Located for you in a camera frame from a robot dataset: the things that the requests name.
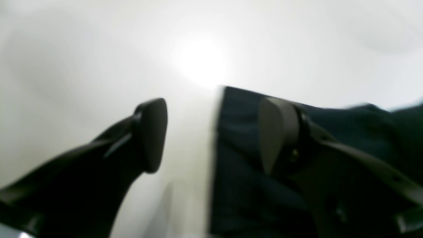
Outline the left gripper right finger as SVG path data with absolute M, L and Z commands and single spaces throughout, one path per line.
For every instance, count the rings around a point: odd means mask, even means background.
M 292 180 L 320 238 L 421 238 L 422 184 L 336 140 L 301 107 L 266 97 L 258 114 L 266 175 Z

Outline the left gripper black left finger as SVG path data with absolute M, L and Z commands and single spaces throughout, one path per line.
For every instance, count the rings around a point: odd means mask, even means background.
M 110 237 L 133 182 L 159 169 L 167 124 L 165 99 L 146 101 L 91 142 L 1 188 L 1 237 Z

